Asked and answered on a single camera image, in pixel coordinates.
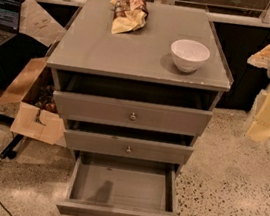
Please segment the grey bottom drawer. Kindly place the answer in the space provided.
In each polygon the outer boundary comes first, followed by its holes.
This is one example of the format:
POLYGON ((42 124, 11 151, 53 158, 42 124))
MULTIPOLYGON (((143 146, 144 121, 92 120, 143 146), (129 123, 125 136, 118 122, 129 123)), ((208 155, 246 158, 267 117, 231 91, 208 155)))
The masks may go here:
POLYGON ((69 216, 178 216, 175 175, 173 164, 80 152, 57 208, 69 216))

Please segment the grey drawer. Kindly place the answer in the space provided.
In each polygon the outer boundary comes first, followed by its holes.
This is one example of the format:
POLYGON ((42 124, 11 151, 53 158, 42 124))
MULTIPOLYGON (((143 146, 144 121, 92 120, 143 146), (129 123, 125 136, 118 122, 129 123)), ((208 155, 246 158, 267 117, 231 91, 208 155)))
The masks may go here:
POLYGON ((72 121, 64 130, 68 148, 141 160, 185 164, 193 148, 182 135, 72 121))
POLYGON ((69 216, 178 216, 175 175, 173 164, 80 152, 57 208, 69 216))
POLYGON ((100 75, 74 74, 54 98, 70 120, 164 133, 200 135, 212 117, 191 89, 100 75))

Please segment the grey drawer cabinet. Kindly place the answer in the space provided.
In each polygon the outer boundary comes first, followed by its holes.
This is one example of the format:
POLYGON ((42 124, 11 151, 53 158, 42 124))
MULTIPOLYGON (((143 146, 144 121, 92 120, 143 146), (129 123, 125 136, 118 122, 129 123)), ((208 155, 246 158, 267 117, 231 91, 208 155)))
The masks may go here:
MULTIPOLYGON (((153 3, 148 8, 148 24, 141 30, 112 34, 107 23, 113 14, 109 0, 87 0, 48 59, 55 92, 74 74, 100 75, 191 89, 199 94, 204 110, 212 113, 230 89, 232 76, 206 12, 153 3), (200 69, 188 73, 175 66, 170 46, 181 39, 197 41, 210 51, 200 69)), ((202 133, 177 135, 186 137, 193 148, 202 133)))

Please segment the grey middle drawer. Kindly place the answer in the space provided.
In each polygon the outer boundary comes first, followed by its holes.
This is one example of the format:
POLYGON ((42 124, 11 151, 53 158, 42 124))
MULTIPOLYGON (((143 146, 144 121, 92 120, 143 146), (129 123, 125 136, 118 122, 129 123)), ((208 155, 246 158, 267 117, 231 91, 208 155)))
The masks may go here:
POLYGON ((185 164, 193 148, 182 135, 72 121, 64 130, 68 148, 141 160, 185 164))

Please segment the grey top drawer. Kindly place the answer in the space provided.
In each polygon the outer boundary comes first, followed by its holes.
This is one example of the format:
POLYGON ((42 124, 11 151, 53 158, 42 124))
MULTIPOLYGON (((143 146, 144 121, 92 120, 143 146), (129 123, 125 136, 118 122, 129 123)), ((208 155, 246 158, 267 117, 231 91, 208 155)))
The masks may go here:
POLYGON ((191 89, 100 75, 74 74, 54 98, 70 120, 164 133, 200 135, 212 117, 191 89))

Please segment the white ceramic bowl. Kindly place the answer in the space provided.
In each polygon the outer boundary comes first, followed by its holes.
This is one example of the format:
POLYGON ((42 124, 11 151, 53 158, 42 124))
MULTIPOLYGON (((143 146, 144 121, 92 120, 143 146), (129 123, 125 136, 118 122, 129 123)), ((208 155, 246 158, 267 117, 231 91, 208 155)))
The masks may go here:
POLYGON ((200 69, 210 56, 210 51, 198 41, 178 40, 172 43, 171 56, 177 69, 193 72, 200 69))

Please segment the yellow brown chip bag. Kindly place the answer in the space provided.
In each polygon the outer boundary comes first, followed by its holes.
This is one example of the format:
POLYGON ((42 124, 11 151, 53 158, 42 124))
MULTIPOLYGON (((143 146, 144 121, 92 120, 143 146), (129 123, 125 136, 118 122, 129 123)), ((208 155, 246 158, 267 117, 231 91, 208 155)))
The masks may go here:
POLYGON ((112 34, 132 32, 145 26, 149 15, 146 0, 111 0, 110 3, 114 6, 112 34))

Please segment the open cardboard box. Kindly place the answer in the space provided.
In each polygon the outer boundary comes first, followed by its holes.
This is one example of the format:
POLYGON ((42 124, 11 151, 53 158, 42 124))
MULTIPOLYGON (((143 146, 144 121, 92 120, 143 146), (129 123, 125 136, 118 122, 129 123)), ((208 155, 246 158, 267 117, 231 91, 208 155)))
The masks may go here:
POLYGON ((66 147, 63 120, 36 104, 40 91, 49 84, 47 58, 32 58, 0 97, 0 105, 17 104, 11 131, 48 144, 66 147))

